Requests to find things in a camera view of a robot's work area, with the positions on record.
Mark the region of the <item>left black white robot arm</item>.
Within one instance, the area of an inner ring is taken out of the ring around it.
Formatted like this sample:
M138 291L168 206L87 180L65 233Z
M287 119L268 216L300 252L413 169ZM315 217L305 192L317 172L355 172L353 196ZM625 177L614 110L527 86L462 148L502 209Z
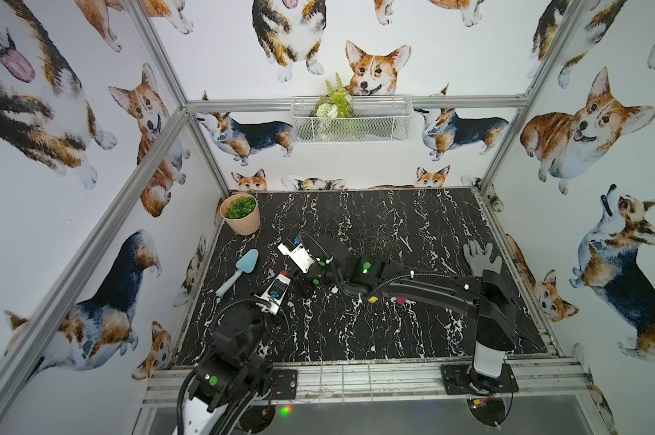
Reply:
M312 284L300 270L285 270L262 294L236 298L217 311L210 349L177 394L176 434L230 434L259 400L267 402L262 421L269 423L273 400L297 398L298 371L274 369L260 355L260 345L277 339L273 327L289 325L283 308L287 293L306 298Z

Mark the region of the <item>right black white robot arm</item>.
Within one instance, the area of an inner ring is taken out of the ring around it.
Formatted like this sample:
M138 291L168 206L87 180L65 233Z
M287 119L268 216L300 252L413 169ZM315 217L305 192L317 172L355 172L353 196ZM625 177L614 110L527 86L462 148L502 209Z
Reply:
M502 259L492 257L492 246L476 241L464 244L471 273L411 268L392 259L357 256L345 245L324 236L316 239L300 232L289 255L304 274L308 286L336 288L369 303L381 299L407 299L449 309L474 320L475 345L472 370L489 380L503 374L505 357L515 346L516 303L501 277Z

